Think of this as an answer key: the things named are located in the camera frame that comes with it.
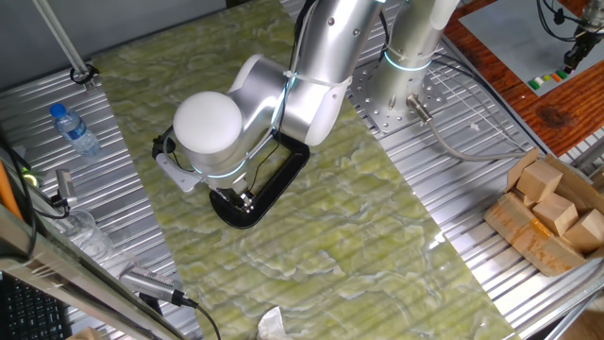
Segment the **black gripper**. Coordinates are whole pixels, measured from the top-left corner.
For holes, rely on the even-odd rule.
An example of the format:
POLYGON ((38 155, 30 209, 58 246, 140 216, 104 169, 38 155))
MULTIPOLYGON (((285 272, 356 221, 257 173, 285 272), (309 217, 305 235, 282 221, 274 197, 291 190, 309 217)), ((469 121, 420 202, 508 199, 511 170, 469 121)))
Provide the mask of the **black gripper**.
POLYGON ((237 191, 232 188, 218 188, 217 192, 226 198, 227 202, 235 208, 241 208, 246 212, 251 212, 254 209, 254 195, 250 191, 237 191))

